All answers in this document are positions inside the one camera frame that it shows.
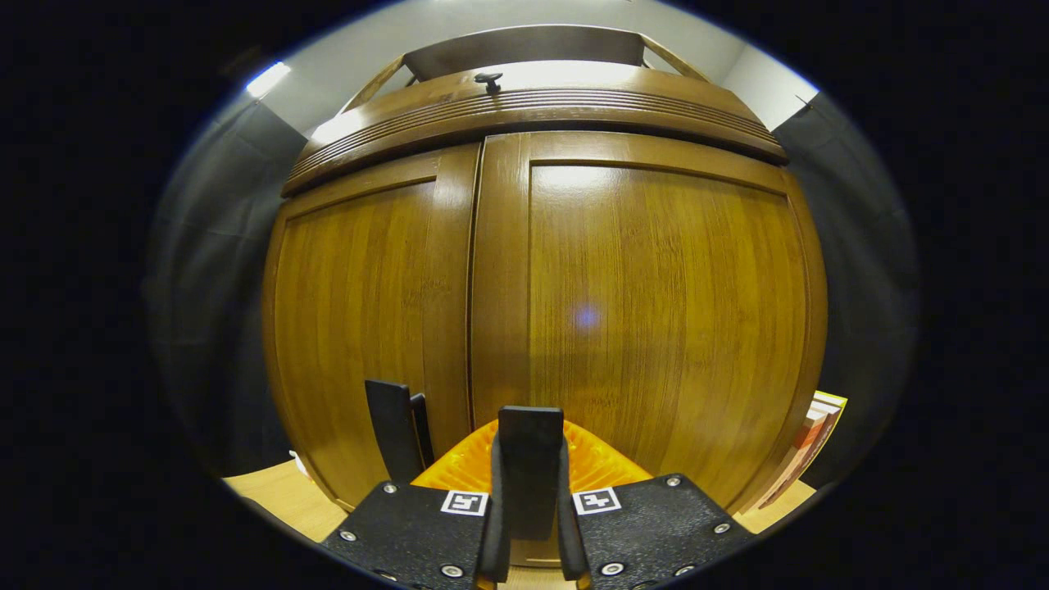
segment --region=orange object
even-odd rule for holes
[[[435,489],[492,492],[493,420],[459,441],[420,473],[412,485]],[[569,488],[575,493],[650,480],[651,475],[582,426],[564,421],[569,442]]]

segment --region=wooden floor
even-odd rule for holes
[[[328,501],[318,487],[288,461],[254,473],[226,478],[237,493],[262,505],[275,517],[313,541],[323,541],[346,518],[346,512]],[[815,490],[800,481],[764,510],[752,510],[733,518],[747,530],[757,533],[787,515]],[[509,590],[569,590],[560,570],[511,567],[504,585]]]

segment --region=book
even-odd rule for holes
[[[823,403],[829,404],[829,405],[840,407],[842,412],[844,412],[845,403],[849,401],[847,398],[842,398],[840,396],[832,396],[831,394],[827,394],[827,393],[823,393],[823,392],[816,392],[816,395],[814,395],[812,399],[814,399],[816,401],[819,401],[819,402],[823,402]],[[837,418],[835,418],[834,422],[831,424],[831,429],[827,433],[827,438],[830,438],[831,435],[834,434],[834,427],[837,426],[838,421],[840,419],[841,419],[841,412],[838,413]],[[825,439],[822,441],[822,444],[820,444],[816,448],[816,451],[812,455],[812,460],[816,459],[816,456],[819,455],[819,451],[823,448],[823,446],[826,444],[827,444],[827,440]]]
[[[827,413],[811,406],[809,407],[809,410],[805,415],[805,420],[801,422],[801,427],[794,437],[794,442],[791,444],[787,455],[779,461],[779,465],[776,467],[776,477],[773,480],[772,485],[769,486],[764,493],[761,493],[747,502],[747,504],[740,509],[740,512],[747,512],[755,506],[764,504],[765,501],[779,488],[784,479],[793,472],[797,465],[805,460],[809,448],[819,437],[819,430],[826,420]]]
[[[806,452],[805,458],[794,467],[794,470],[791,471],[791,473],[789,473],[787,478],[784,479],[783,482],[780,482],[779,487],[776,488],[776,490],[773,491],[772,494],[765,500],[765,502],[763,502],[757,506],[758,509],[765,508],[769,504],[772,504],[773,502],[778,500],[779,497],[783,496],[785,491],[787,491],[787,488],[789,488],[794,482],[798,480],[798,478],[801,477],[801,473],[804,473],[805,470],[809,468],[809,465],[812,464],[812,461],[816,458],[816,455],[819,452],[819,450],[823,448],[825,444],[827,444],[827,439],[830,438],[831,433],[834,431],[834,426],[835,424],[837,424],[838,417],[841,415],[841,406],[831,405],[829,403],[823,403],[821,401],[813,399],[811,407],[814,407],[827,414],[827,418],[823,420],[823,425],[819,429],[819,435],[816,437],[816,440],[813,441],[813,443],[809,446],[809,450],[808,452]]]

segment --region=cabinet door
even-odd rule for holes
[[[473,413],[559,406],[734,510],[812,399],[826,281],[780,169],[625,133],[489,138],[471,299]]]
[[[426,394],[440,457],[470,433],[467,285],[479,146],[383,164],[285,203],[263,286],[266,364],[314,481],[352,508],[388,478],[365,379]]]

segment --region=bolt head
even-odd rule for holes
[[[605,564],[604,567],[601,568],[601,575],[618,575],[622,573],[624,569],[623,564],[612,562],[611,564]]]

